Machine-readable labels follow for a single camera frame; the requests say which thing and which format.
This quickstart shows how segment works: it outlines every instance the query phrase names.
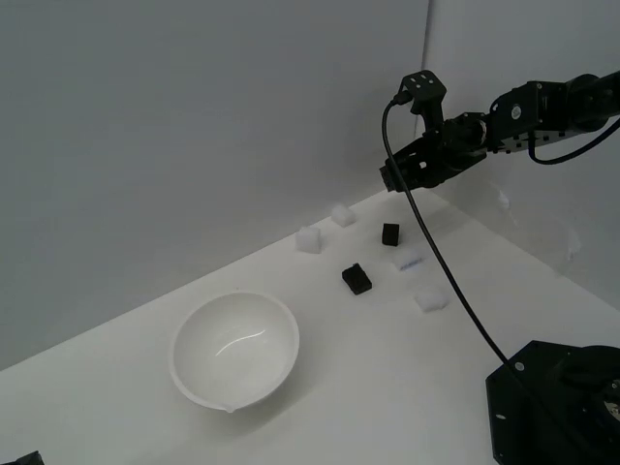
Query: black cable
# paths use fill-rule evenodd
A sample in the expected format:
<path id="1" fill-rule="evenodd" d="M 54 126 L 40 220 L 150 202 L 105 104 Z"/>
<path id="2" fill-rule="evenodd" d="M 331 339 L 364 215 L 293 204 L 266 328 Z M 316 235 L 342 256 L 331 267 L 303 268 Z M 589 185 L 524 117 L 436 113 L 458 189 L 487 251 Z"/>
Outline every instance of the black cable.
<path id="1" fill-rule="evenodd" d="M 571 152 L 568 155 L 563 155 L 562 157 L 554 158 L 552 160 L 541 160 L 540 158 L 536 158 L 536 140 L 534 139 L 534 135 L 530 135 L 530 137 L 528 138 L 527 152 L 530 155 L 530 158 L 540 165 L 559 165 L 560 163 L 568 162 L 573 158 L 577 158 L 579 155 L 583 155 L 588 150 L 593 149 L 602 141 L 615 133 L 618 129 L 620 129 L 620 118 L 617 119 L 611 126 L 605 129 L 594 139 L 590 140 L 581 148 L 578 148 L 575 152 Z"/>
<path id="2" fill-rule="evenodd" d="M 530 390 L 527 386 L 525 386 L 525 384 L 521 380 L 521 377 L 517 373 L 516 369 L 510 364 L 509 360 L 506 358 L 506 356 L 504 355 L 502 350 L 497 346 L 497 344 L 495 344 L 495 341 L 493 341 L 489 333 L 486 332 L 486 329 L 484 328 L 478 316 L 476 315 L 476 312 L 474 312 L 474 309 L 467 301 L 465 294 L 461 291 L 461 288 L 458 286 L 458 283 L 454 279 L 454 275 L 452 274 L 450 267 L 444 260 L 444 257 L 442 256 L 441 252 L 439 251 L 439 248 L 437 247 L 437 244 L 435 243 L 435 239 L 433 239 L 433 236 L 430 234 L 430 231 L 428 230 L 428 228 L 426 227 L 426 224 L 424 223 L 424 219 L 422 218 L 422 215 L 419 213 L 418 205 L 416 204 L 416 201 L 414 200 L 414 196 L 411 194 L 411 191 L 407 187 L 407 182 L 405 181 L 405 178 L 403 177 L 403 173 L 401 172 L 400 168 L 398 168 L 398 165 L 396 164 L 396 160 L 394 159 L 394 154 L 391 151 L 391 147 L 389 146 L 389 140 L 388 140 L 389 111 L 397 105 L 403 105 L 403 103 L 410 102 L 412 100 L 411 98 L 404 97 L 402 95 L 404 93 L 407 93 L 407 92 L 399 92 L 399 94 L 397 94 L 394 97 L 394 99 L 391 102 L 389 102 L 389 104 L 387 104 L 387 107 L 384 110 L 384 114 L 381 119 L 381 134 L 384 140 L 384 147 L 386 148 L 387 158 L 389 159 L 392 172 L 396 174 L 396 180 L 400 184 L 400 187 L 405 193 L 405 196 L 407 196 L 409 205 L 411 206 L 412 210 L 414 210 L 414 215 L 416 215 L 416 219 L 418 220 L 419 227 L 422 230 L 424 237 L 426 237 L 426 240 L 428 241 L 428 245 L 430 245 L 430 248 L 432 249 L 433 254 L 435 254 L 435 257 L 437 258 L 437 261 L 439 262 L 439 265 L 441 266 L 442 270 L 446 274 L 446 277 L 448 278 L 449 283 L 454 289 L 454 292 L 458 296 L 458 299 L 461 301 L 461 304 L 465 308 L 465 311 L 467 312 L 469 317 L 472 319 L 472 322 L 474 322 L 474 325 L 476 325 L 476 328 L 482 335 L 482 338 L 484 339 L 484 341 L 486 341 L 486 343 L 491 348 L 491 350 L 502 361 L 502 364 L 508 369 L 509 373 L 512 375 L 516 383 L 523 389 L 523 391 L 538 404 L 538 406 L 551 419 L 551 421 L 556 425 L 556 427 L 565 435 L 565 437 L 569 440 L 569 442 L 576 444 L 577 440 L 574 438 L 574 434 L 571 431 L 567 430 L 564 424 L 553 413 L 549 411 L 549 409 L 546 407 L 544 402 L 532 390 Z"/>

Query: tabletop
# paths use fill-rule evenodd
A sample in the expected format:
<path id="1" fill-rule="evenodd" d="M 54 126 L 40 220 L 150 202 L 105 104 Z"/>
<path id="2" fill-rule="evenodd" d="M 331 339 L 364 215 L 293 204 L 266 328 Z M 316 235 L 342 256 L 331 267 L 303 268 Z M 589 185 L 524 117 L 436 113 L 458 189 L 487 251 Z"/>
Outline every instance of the tabletop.
<path id="1" fill-rule="evenodd" d="M 533 339 L 618 345 L 620 312 L 427 191 L 422 215 L 488 331 L 511 356 Z M 494 463 L 484 390 L 499 361 L 451 292 L 404 196 L 353 206 L 321 228 L 320 255 L 293 236 L 0 372 L 0 463 L 39 450 L 54 465 Z M 425 256 L 398 271 L 383 223 Z M 217 244 L 205 244 L 216 247 Z M 341 279 L 359 263 L 373 289 Z M 417 287 L 438 285 L 423 314 Z M 233 414 L 193 404 L 167 367 L 172 333 L 212 295 L 274 295 L 300 331 L 289 379 Z"/>

